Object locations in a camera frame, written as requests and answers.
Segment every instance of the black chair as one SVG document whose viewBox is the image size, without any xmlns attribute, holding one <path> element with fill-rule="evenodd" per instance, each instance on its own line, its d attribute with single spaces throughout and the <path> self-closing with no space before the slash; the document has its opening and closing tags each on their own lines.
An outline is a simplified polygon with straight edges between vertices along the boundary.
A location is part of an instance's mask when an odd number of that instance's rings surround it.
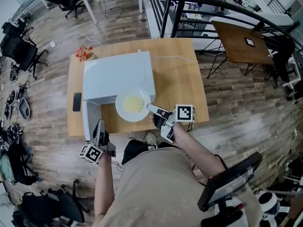
<svg viewBox="0 0 303 227">
<path fill-rule="evenodd" d="M 295 44 L 291 38 L 281 37 L 280 43 L 276 44 L 275 49 L 277 53 L 273 55 L 274 66 L 270 69 L 270 75 L 265 78 L 265 81 L 269 80 L 271 77 L 275 81 L 275 87 L 277 87 L 277 79 L 280 77 L 284 82 L 289 82 L 289 74 L 295 73 L 295 70 L 287 71 L 286 65 L 289 58 L 294 53 Z"/>
<path fill-rule="evenodd" d="M 20 36 L 11 35 L 9 38 L 5 36 L 0 46 L 2 55 L 14 59 L 21 70 L 31 72 L 31 68 L 33 68 L 33 77 L 36 80 L 36 65 L 39 63 L 48 66 L 47 63 L 39 61 L 43 53 L 48 51 L 43 50 L 38 54 L 38 48 L 29 42 L 25 42 Z"/>
<path fill-rule="evenodd" d="M 81 0 L 46 0 L 46 1 L 58 4 L 59 8 L 62 11 L 69 11 L 65 15 L 65 18 L 67 18 L 67 16 L 72 12 L 75 12 L 74 17 L 77 18 L 78 17 L 77 9 L 85 7 L 85 5 L 83 5 L 83 1 Z"/>
<path fill-rule="evenodd" d="M 71 226 L 73 221 L 84 223 L 85 210 L 75 197 L 75 184 L 73 182 L 73 193 L 64 192 L 63 190 L 48 190 L 46 195 L 35 196 L 31 192 L 27 192 L 22 197 L 22 203 L 18 205 L 21 216 L 30 223 L 37 226 L 51 223 L 54 218 L 64 216 L 70 221 L 67 225 Z"/>
<path fill-rule="evenodd" d="M 30 29 L 33 29 L 33 27 L 25 29 L 26 26 L 27 26 L 26 21 L 24 22 L 19 21 L 18 26 L 14 26 L 9 22 L 5 22 L 1 28 L 3 29 L 3 33 L 5 35 L 19 35 L 21 38 L 23 38 Z M 30 38 L 28 38 L 28 41 L 32 43 L 34 46 L 36 46 L 36 44 Z"/>
</svg>

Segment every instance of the wooden floor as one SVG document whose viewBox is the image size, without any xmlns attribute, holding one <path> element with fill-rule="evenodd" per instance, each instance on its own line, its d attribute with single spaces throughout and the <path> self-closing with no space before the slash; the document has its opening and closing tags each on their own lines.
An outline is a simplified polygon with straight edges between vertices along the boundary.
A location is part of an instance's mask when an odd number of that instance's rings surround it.
<svg viewBox="0 0 303 227">
<path fill-rule="evenodd" d="M 29 102 L 32 116 L 25 121 L 19 115 L 18 122 L 24 126 L 24 142 L 33 148 L 31 166 L 43 178 L 43 182 L 31 186 L 6 183 L 11 199 L 18 203 L 24 192 L 39 193 L 41 189 L 57 189 L 61 184 L 71 186 L 74 179 L 79 179 L 77 195 L 86 200 L 86 206 L 92 211 L 86 216 L 87 225 L 93 220 L 92 197 L 96 180 L 97 166 L 79 159 L 78 154 L 84 139 L 69 138 L 67 134 L 66 94 L 68 82 L 69 56 L 82 44 L 97 46 L 85 37 L 74 35 L 63 40 L 61 46 L 52 49 L 51 41 L 59 44 L 60 40 L 70 33 L 79 32 L 103 45 L 122 41 L 149 38 L 147 22 L 138 23 L 137 0 L 106 0 L 107 16 L 116 18 L 120 9 L 109 10 L 120 6 L 125 9 L 115 22 L 105 18 L 102 0 L 91 1 L 92 9 L 99 23 L 93 24 L 86 8 L 78 18 L 64 18 L 58 7 L 45 10 L 32 22 L 34 29 L 30 36 L 37 43 L 39 50 L 47 48 L 45 59 L 48 67 L 38 65 L 38 80 L 31 78 Z M 243 76 L 246 65 L 224 64 L 210 79 L 206 76 L 214 57 L 197 55 L 201 77 L 207 97 L 210 121 L 195 124 L 191 134 L 213 153 L 220 154 L 228 166 L 241 161 L 255 151 L 263 155 L 263 161 L 256 172 L 253 182 L 268 186 L 274 179 L 277 168 L 286 155 L 295 157 L 302 150 L 303 106 L 293 105 L 284 100 L 282 87 L 273 89 L 272 81 L 265 82 L 262 67 L 256 67 L 248 76 Z M 9 60 L 6 61 L 1 81 L 4 91 L 1 95 L 1 113 L 11 90 L 16 83 L 9 80 Z M 28 72 L 20 72 L 18 82 L 24 83 Z M 17 118 L 16 111 L 9 126 Z M 294 129 L 298 136 L 292 139 Z M 122 161 L 123 151 L 128 137 L 142 139 L 146 132 L 110 136 L 117 146 L 117 160 Z M 121 173 L 113 165 L 114 186 L 117 188 Z"/>
</svg>

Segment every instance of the flowers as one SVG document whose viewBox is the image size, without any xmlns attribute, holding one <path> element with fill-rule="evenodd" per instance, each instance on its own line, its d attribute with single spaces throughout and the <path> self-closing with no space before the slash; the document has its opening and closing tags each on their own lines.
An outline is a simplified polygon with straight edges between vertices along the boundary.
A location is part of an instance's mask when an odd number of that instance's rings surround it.
<svg viewBox="0 0 303 227">
<path fill-rule="evenodd" d="M 89 48 L 86 48 L 83 45 L 79 49 L 77 49 L 76 57 L 78 57 L 80 59 L 80 61 L 85 61 L 88 58 L 90 58 L 91 55 L 93 54 L 93 52 L 91 52 L 92 50 L 93 50 L 93 47 L 90 46 Z"/>
</svg>

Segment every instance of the white cable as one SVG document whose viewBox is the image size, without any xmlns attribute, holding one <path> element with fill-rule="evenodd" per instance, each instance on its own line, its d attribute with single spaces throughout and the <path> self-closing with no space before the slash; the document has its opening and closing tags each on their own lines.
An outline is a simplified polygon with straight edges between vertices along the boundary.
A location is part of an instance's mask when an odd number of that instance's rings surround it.
<svg viewBox="0 0 303 227">
<path fill-rule="evenodd" d="M 222 54 L 222 53 L 224 53 L 224 52 L 221 52 L 221 53 L 219 53 L 219 54 L 217 54 L 217 55 L 220 55 L 220 54 Z M 207 54 L 207 55 L 212 55 L 212 56 L 216 56 L 216 55 L 213 55 L 213 54 L 209 54 L 209 53 L 203 53 L 203 54 Z"/>
<path fill-rule="evenodd" d="M 194 62 L 198 62 L 197 60 L 192 60 L 192 59 L 186 59 L 180 55 L 169 55 L 169 56 L 157 56 L 156 58 L 172 58 L 172 57 L 180 57 L 186 61 L 194 61 Z"/>
<path fill-rule="evenodd" d="M 286 156 L 281 160 L 280 165 L 279 165 L 279 168 L 278 168 L 278 170 L 277 170 L 277 172 L 276 172 L 276 176 L 275 176 L 275 178 L 271 181 L 271 183 L 269 184 L 269 186 L 271 186 L 271 184 L 275 181 L 276 177 L 277 177 L 278 174 L 279 174 L 279 170 L 280 170 L 281 166 L 282 166 L 283 163 L 284 163 L 284 160 L 287 158 L 287 156 L 288 156 L 290 150 L 293 148 L 294 139 L 293 139 L 292 146 L 291 146 L 291 148 L 289 149 L 288 153 L 287 153 Z"/>
<path fill-rule="evenodd" d="M 100 43 L 98 40 L 90 40 L 90 39 L 88 38 L 87 35 L 83 35 L 83 34 L 80 34 L 80 33 L 73 33 L 73 34 L 69 34 L 69 35 L 64 36 L 64 37 L 62 38 L 62 40 L 60 41 L 60 43 L 59 43 L 58 45 L 56 45 L 54 48 L 59 47 L 59 46 L 61 45 L 62 41 L 63 41 L 66 37 L 71 36 L 71 35 L 82 35 L 82 36 L 85 36 L 85 37 L 87 37 L 87 39 L 88 39 L 89 41 L 98 42 L 99 45 L 102 46 L 101 43 Z"/>
<path fill-rule="evenodd" d="M 166 11 L 167 11 L 168 7 L 169 7 L 169 0 L 167 0 L 167 5 L 166 5 L 165 12 L 164 12 L 164 14 L 163 14 L 162 20 L 164 19 L 164 16 L 165 16 L 165 14 L 166 14 Z"/>
</svg>

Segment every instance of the white box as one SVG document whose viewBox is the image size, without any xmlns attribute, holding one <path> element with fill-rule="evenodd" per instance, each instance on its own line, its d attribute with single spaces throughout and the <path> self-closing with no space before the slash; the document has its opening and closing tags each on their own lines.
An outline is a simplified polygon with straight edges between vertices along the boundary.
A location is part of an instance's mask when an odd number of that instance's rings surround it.
<svg viewBox="0 0 303 227">
<path fill-rule="evenodd" d="M 195 107 L 187 104 L 176 105 L 176 122 L 195 122 Z"/>
<path fill-rule="evenodd" d="M 86 160 L 88 163 L 98 164 L 103 151 L 93 144 L 84 145 L 79 154 L 79 157 Z"/>
<path fill-rule="evenodd" d="M 127 89 L 142 88 L 156 97 L 149 52 L 105 57 L 85 62 L 83 100 L 97 105 L 111 104 Z"/>
</svg>

